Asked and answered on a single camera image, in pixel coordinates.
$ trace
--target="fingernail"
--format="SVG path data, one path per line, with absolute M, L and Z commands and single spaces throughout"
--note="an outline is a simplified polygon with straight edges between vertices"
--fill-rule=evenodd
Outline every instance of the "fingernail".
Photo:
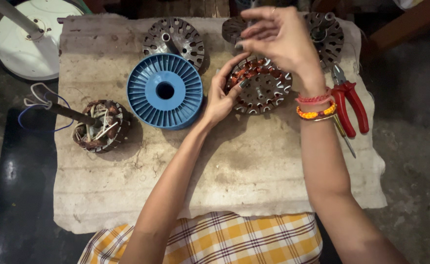
M 244 81 L 242 81 L 242 82 L 239 84 L 239 87 L 241 87 L 241 88 L 246 87 L 246 86 L 247 86 L 247 82 L 249 82 L 249 79 L 244 79 Z
M 235 50 L 239 50 L 239 51 L 243 50 L 243 45 L 242 44 L 236 44 Z

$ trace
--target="plaid fabric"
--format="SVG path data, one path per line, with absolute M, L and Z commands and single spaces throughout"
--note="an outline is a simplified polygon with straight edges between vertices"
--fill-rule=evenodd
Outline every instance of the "plaid fabric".
M 132 225 L 97 232 L 79 264 L 116 264 Z M 164 264 L 172 263 L 319 263 L 322 239 L 312 213 L 241 217 L 212 212 L 178 219 L 167 242 Z

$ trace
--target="bangle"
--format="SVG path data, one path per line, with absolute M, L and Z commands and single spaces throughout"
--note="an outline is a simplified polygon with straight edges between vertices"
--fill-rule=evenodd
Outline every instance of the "bangle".
M 301 94 L 298 95 L 298 98 L 295 100 L 304 105 L 316 105 L 316 104 L 324 104 L 329 101 L 331 96 L 331 89 L 326 87 L 326 93 L 323 95 L 315 96 L 315 97 L 303 97 Z
M 320 118 L 320 119 L 314 119 L 313 121 L 321 121 L 321 120 L 326 120 L 326 119 L 329 119 L 329 118 L 331 118 L 331 117 L 334 117 L 335 116 L 335 112 L 332 114 L 332 115 L 328 115 L 328 116 L 326 116 L 326 117 L 323 117 L 323 118 Z
M 301 111 L 300 106 L 297 106 L 297 113 L 301 117 L 301 119 L 305 120 L 315 120 L 323 117 L 332 116 L 333 114 L 335 114 L 335 109 L 337 105 L 332 100 L 329 100 L 329 102 L 330 107 L 324 111 L 304 113 Z

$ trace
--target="orange beaded bracelet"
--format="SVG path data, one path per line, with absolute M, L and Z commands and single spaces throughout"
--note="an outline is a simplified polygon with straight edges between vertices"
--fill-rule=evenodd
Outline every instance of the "orange beaded bracelet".
M 315 120 L 318 118 L 328 117 L 335 114 L 336 107 L 337 105 L 334 103 L 334 101 L 330 100 L 330 107 L 324 111 L 304 113 L 300 110 L 300 106 L 297 106 L 297 113 L 301 119 Z

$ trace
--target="red pliers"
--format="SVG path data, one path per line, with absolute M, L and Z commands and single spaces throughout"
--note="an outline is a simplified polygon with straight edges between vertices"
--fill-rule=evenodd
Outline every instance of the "red pliers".
M 357 115 L 360 132 L 363 134 L 367 133 L 370 131 L 368 117 L 366 116 L 366 111 L 364 110 L 357 92 L 355 92 L 355 85 L 357 83 L 347 81 L 343 74 L 343 70 L 337 64 L 332 67 L 331 74 L 334 80 L 334 89 L 332 89 L 331 93 L 337 104 L 337 114 L 339 115 L 339 120 L 345 133 L 349 138 L 354 138 L 357 135 L 347 115 L 347 109 L 345 107 L 346 98 L 352 105 L 355 115 Z

